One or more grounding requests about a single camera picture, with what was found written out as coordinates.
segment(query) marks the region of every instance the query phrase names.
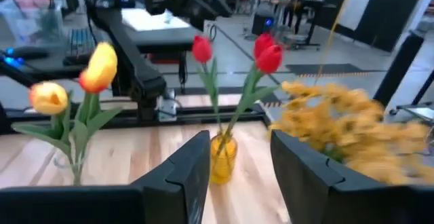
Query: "wooden table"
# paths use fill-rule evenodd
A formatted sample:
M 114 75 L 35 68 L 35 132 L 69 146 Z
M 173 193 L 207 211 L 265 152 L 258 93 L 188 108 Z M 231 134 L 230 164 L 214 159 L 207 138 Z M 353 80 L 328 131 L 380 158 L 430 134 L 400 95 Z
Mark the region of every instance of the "wooden table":
M 222 95 L 220 104 L 236 105 L 239 98 Z M 207 96 L 177 99 L 184 107 L 210 104 Z M 214 135 L 217 129 L 210 124 L 101 130 L 92 137 L 83 177 L 91 176 L 97 185 L 128 184 L 159 165 L 198 131 L 209 130 Z M 239 154 L 233 179 L 226 185 L 210 185 L 203 223 L 288 223 L 267 129 L 262 122 L 241 122 L 235 126 L 234 136 Z M 0 187 L 62 185 L 62 175 L 53 164 L 60 155 L 48 143 L 29 136 L 0 136 Z

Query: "floor mat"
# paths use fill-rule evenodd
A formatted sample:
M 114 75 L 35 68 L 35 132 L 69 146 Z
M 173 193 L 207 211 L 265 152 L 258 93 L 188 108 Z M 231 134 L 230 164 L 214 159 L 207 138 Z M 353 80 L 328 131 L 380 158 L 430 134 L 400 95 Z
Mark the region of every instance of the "floor mat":
M 287 64 L 286 68 L 299 77 L 318 77 L 320 64 Z M 371 72 L 364 71 L 352 64 L 324 64 L 321 77 L 366 76 Z
M 174 88 L 175 94 L 183 94 L 180 88 Z M 218 89 L 219 94 L 241 94 L 243 88 L 239 87 L 223 87 Z M 184 95 L 205 95 L 207 94 L 205 88 L 185 88 Z M 265 107 L 280 107 L 282 105 L 281 101 L 274 94 L 270 94 L 263 99 L 261 102 Z

